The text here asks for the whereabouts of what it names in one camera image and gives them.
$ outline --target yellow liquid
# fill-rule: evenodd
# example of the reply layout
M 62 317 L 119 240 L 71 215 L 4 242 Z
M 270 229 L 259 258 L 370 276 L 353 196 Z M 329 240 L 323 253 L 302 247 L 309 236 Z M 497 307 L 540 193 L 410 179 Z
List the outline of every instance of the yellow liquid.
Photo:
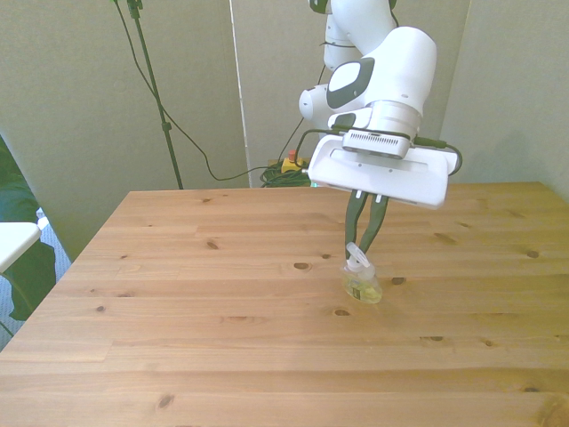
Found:
M 377 282 L 375 282 L 376 287 L 372 281 L 362 280 L 356 275 L 344 271 L 342 284 L 348 294 L 361 302 L 377 304 L 381 301 L 382 291 Z

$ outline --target small glass bottle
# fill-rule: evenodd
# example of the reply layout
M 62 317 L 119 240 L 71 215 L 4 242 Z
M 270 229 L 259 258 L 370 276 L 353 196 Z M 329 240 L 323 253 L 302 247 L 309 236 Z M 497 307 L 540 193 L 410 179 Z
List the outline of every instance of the small glass bottle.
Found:
M 361 302 L 376 304 L 381 300 L 381 287 L 375 277 L 375 267 L 353 242 L 346 246 L 351 254 L 342 269 L 342 284 L 346 292 Z

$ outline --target wooden table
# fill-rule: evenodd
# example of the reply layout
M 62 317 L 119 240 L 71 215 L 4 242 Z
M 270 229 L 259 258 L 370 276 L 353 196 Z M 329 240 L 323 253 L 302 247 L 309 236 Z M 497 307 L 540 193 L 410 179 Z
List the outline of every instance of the wooden table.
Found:
M 393 203 L 366 305 L 347 200 L 129 194 L 0 354 L 0 425 L 569 425 L 569 206 L 539 183 Z

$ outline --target vent grille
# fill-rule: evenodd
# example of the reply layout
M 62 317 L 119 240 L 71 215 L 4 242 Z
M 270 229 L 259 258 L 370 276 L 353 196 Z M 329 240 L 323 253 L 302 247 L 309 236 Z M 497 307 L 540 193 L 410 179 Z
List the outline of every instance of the vent grille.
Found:
M 397 145 L 398 140 L 386 136 L 370 135 L 369 133 L 353 133 L 351 138 L 357 141 L 374 142 L 376 144 Z

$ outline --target microphone stand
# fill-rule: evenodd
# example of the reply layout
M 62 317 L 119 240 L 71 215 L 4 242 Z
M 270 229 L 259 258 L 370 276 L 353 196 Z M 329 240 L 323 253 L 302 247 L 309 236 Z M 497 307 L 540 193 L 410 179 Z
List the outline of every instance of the microphone stand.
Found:
M 170 137 L 170 131 L 172 130 L 172 124 L 166 121 L 164 115 L 164 107 L 160 101 L 160 95 L 158 94 L 158 86 L 156 85 L 156 80 L 154 79 L 154 72 L 152 71 L 152 65 L 150 64 L 150 57 L 148 56 L 148 49 L 146 47 L 146 42 L 144 41 L 144 35 L 142 34 L 142 27 L 140 26 L 140 12 L 142 9 L 142 0 L 126 0 L 128 3 L 128 10 L 131 13 L 131 17 L 136 23 L 136 29 L 139 32 L 140 44 L 142 44 L 142 51 L 144 52 L 144 58 L 146 59 L 146 65 L 148 68 L 148 74 L 150 76 L 150 82 L 152 83 L 152 90 L 154 92 L 154 97 L 156 99 L 156 104 L 158 106 L 158 111 L 160 113 L 160 118 L 162 119 L 162 130 L 164 131 L 164 136 L 166 137 L 166 143 L 168 144 L 168 151 L 170 151 L 170 159 L 172 160 L 172 166 L 174 168 L 174 173 L 176 174 L 176 181 L 178 182 L 178 188 L 184 189 L 180 170 L 178 169 L 178 162 L 176 161 L 176 155 L 174 154 L 174 147 L 172 145 L 172 138 Z

